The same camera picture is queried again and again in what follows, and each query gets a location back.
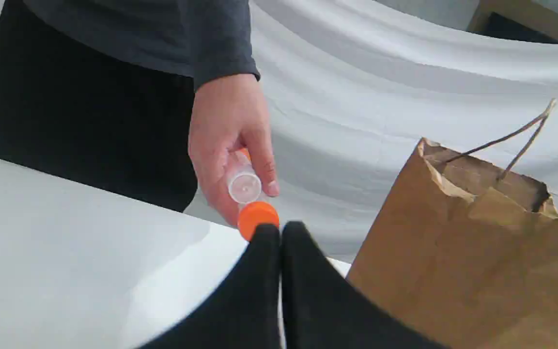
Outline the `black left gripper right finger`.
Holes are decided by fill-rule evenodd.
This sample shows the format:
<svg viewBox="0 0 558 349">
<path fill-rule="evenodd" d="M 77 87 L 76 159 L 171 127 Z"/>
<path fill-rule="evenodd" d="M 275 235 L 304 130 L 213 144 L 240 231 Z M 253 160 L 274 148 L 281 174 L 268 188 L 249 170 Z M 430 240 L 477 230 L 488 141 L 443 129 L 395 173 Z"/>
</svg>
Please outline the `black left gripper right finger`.
<svg viewBox="0 0 558 349">
<path fill-rule="evenodd" d="M 282 312 L 289 349 L 442 348 L 352 287 L 301 222 L 282 231 Z"/>
</svg>

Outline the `person's bare hand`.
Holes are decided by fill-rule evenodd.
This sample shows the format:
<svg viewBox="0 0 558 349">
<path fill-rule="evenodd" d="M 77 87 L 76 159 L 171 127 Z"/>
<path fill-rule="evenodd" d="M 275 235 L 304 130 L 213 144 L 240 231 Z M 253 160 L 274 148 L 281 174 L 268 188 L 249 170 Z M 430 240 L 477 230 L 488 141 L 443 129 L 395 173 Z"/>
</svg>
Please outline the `person's bare hand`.
<svg viewBox="0 0 558 349">
<path fill-rule="evenodd" d="M 188 154 L 208 204 L 231 225 L 238 207 L 228 193 L 231 155 L 241 148 L 268 196 L 279 194 L 270 117 L 261 84 L 252 74 L 207 82 L 197 89 L 188 138 Z"/>
</svg>

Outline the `person's dark sleeved forearm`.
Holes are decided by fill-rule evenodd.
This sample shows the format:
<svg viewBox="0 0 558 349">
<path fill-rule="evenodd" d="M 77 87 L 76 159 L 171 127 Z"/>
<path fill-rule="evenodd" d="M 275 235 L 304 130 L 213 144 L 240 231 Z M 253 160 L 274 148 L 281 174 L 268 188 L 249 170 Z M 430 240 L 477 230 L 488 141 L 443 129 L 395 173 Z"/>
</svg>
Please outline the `person's dark sleeved forearm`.
<svg viewBox="0 0 558 349">
<path fill-rule="evenodd" d="M 112 58 L 206 82 L 261 75 L 246 0 L 27 0 L 41 20 Z"/>
</svg>

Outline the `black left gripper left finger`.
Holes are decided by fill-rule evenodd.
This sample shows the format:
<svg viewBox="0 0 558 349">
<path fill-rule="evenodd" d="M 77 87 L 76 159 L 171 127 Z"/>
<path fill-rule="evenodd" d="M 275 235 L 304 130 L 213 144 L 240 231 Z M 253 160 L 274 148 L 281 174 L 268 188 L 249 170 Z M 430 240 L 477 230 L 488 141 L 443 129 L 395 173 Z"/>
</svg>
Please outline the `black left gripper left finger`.
<svg viewBox="0 0 558 349">
<path fill-rule="evenodd" d="M 281 237 L 257 227 L 234 268 L 206 300 L 145 349 L 279 349 Z"/>
</svg>

